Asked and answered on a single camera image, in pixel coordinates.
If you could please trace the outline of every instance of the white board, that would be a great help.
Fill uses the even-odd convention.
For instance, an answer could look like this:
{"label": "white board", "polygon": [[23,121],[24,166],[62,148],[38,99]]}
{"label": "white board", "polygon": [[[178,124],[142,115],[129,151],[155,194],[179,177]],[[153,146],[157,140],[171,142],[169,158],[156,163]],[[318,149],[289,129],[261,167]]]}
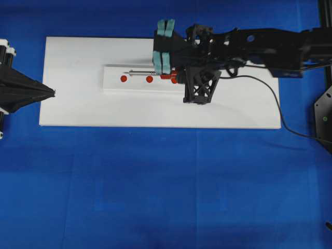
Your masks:
{"label": "white board", "polygon": [[[119,81],[122,69],[125,72],[128,68],[151,68],[152,49],[152,39],[47,37],[43,83],[56,90],[56,97],[41,103],[39,124],[253,129],[281,127],[273,95],[266,86],[253,79],[220,80],[212,103],[206,105],[184,104],[183,86],[172,85],[167,80],[163,84],[170,84],[170,91],[159,91],[157,88],[151,91],[152,85],[142,91],[132,87],[114,89],[114,86],[109,85],[112,80]],[[114,70],[118,70],[118,75],[112,79],[112,74],[116,74]],[[279,97],[278,79],[272,78],[267,70],[241,68],[239,74],[249,74],[266,81]],[[130,80],[143,83],[139,77]]]}

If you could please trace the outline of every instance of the blue cloth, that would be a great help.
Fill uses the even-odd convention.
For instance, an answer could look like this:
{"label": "blue cloth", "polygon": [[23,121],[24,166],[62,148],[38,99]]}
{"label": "blue cloth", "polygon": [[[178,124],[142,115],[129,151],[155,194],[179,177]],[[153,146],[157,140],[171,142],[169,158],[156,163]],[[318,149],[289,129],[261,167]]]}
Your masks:
{"label": "blue cloth", "polygon": [[[314,0],[2,0],[0,37],[18,52],[14,68],[42,81],[46,36],[152,37],[161,18],[183,36],[194,23],[216,33],[320,25]],[[312,133],[324,88],[323,70],[280,80],[290,127]],[[332,156],[315,141],[285,129],[40,127],[39,106],[5,120],[1,249],[332,244]]]}

